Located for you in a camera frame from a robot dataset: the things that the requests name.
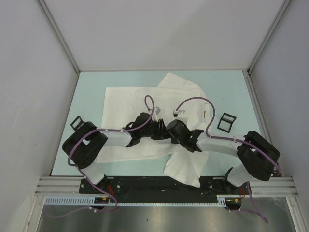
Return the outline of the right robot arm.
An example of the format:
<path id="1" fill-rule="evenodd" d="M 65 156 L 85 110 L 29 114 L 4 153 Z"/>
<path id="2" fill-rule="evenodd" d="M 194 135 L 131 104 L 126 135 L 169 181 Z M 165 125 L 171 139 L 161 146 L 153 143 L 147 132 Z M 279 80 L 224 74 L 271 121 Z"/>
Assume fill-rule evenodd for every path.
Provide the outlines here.
<path id="1" fill-rule="evenodd" d="M 173 143 L 191 153 L 212 151 L 240 159 L 241 164 L 230 168 L 224 176 L 223 189 L 228 194 L 234 194 L 240 186 L 253 179 L 268 181 L 274 169 L 279 169 L 280 152 L 255 131 L 228 138 L 210 135 L 200 129 L 190 131 L 180 120 L 170 122 L 166 129 Z"/>

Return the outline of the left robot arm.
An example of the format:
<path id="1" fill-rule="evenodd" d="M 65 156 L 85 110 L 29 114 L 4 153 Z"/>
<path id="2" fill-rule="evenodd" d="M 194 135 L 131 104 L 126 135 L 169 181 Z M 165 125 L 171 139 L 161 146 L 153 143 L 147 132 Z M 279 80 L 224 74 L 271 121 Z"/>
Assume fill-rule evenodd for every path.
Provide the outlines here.
<path id="1" fill-rule="evenodd" d="M 89 186 L 96 193 L 102 193 L 107 187 L 105 174 L 97 164 L 97 156 L 102 148 L 135 148 L 142 138 L 171 142 L 164 120 L 152 120 L 149 113 L 140 113 L 135 121 L 123 127 L 122 132 L 98 131 L 92 122 L 84 122 L 80 116 L 75 120 L 79 120 L 79 123 L 77 126 L 71 124 L 75 132 L 63 143 L 62 150 L 82 175 L 90 180 Z"/>

